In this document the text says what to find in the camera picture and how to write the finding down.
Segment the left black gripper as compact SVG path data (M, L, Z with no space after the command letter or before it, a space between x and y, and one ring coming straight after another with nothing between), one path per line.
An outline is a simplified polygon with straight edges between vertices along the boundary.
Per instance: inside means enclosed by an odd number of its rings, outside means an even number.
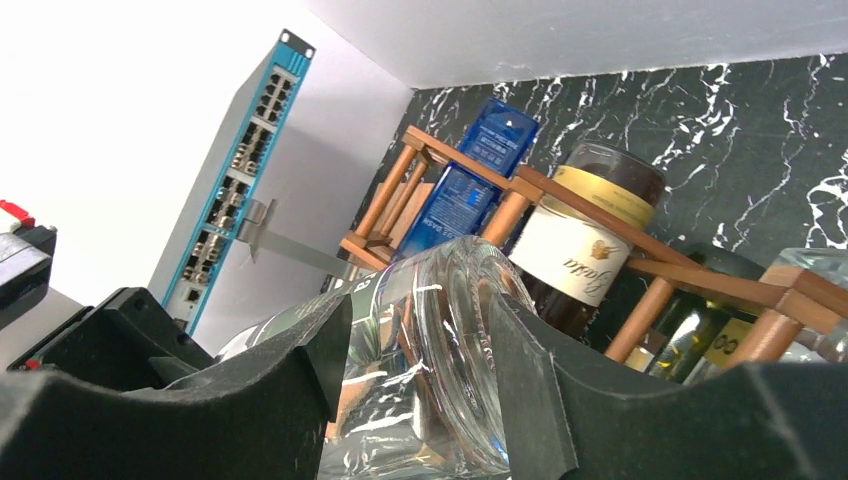
M57 233L28 211L1 203L1 326L34 313L48 299ZM24 340L11 372L56 370L117 391L163 388L212 365L198 346L143 287L120 288L97 306L54 310L38 323L58 323Z

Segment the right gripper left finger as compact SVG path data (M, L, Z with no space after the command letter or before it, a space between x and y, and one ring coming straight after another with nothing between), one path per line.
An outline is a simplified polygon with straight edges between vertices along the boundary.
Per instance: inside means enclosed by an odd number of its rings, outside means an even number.
M314 479L334 419L352 305L322 310L163 388L56 370L1 376L5 479Z

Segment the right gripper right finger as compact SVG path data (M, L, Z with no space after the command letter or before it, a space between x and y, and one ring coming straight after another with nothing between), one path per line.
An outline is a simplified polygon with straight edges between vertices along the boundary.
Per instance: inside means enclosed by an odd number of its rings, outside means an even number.
M516 299L489 306L515 479L843 479L847 368L744 363L693 386L619 364Z

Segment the clear bottle white neck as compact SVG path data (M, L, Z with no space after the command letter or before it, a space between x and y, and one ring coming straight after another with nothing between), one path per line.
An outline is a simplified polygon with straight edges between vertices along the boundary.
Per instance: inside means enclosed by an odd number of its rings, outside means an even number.
M506 256L482 238L455 238L246 328L217 359L291 332L345 294L350 343L318 477L507 477L490 301L530 299Z

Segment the dark bottle gold cap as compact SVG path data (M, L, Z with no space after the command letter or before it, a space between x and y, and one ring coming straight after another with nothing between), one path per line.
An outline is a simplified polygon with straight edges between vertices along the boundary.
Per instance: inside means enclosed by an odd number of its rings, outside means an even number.
M649 162L595 141L577 143L552 179L638 230L650 223L666 185ZM528 214L508 257L539 317L577 338L631 251L630 242L546 195Z

